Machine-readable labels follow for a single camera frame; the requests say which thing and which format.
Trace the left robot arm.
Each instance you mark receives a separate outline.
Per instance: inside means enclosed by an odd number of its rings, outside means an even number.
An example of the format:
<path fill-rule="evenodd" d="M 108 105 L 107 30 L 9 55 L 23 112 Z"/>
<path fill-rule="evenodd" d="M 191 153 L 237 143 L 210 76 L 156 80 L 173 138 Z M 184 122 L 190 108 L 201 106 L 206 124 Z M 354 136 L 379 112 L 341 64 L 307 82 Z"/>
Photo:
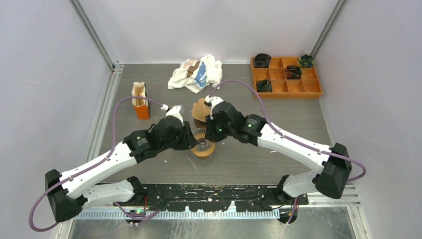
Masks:
<path fill-rule="evenodd" d="M 107 203 L 142 204 L 146 191 L 135 176 L 117 183 L 99 182 L 164 150 L 190 150 L 196 145 L 189 122 L 167 116 L 149 129 L 134 131 L 113 150 L 84 165 L 65 172 L 50 170 L 45 188 L 55 221 L 67 221 L 84 209 Z"/>

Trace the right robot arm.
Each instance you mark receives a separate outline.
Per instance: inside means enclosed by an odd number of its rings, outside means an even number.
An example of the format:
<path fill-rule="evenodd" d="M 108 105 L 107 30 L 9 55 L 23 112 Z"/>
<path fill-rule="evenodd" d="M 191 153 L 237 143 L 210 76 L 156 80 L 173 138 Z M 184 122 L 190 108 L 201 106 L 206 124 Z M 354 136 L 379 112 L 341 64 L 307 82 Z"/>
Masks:
<path fill-rule="evenodd" d="M 340 199 L 345 189 L 352 166 L 342 159 L 347 149 L 341 144 L 334 147 L 314 143 L 267 123 L 258 115 L 244 116 L 232 104 L 219 97 L 205 100 L 210 108 L 206 116 L 205 138 L 220 142 L 233 137 L 241 143 L 268 148 L 284 154 L 310 171 L 298 175 L 285 175 L 280 180 L 275 197 L 284 205 L 296 197 L 319 192 L 332 199 Z"/>

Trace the brown paper coffee filter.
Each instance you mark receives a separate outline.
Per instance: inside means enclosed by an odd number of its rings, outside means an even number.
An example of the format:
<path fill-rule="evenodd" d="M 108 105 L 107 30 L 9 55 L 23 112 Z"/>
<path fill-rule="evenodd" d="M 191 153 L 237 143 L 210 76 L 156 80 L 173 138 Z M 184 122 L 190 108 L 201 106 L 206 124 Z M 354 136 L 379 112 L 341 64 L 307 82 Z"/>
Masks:
<path fill-rule="evenodd" d="M 206 122 L 206 117 L 211 113 L 211 108 L 205 104 L 205 99 L 200 98 L 193 103 L 192 117 L 196 120 Z"/>

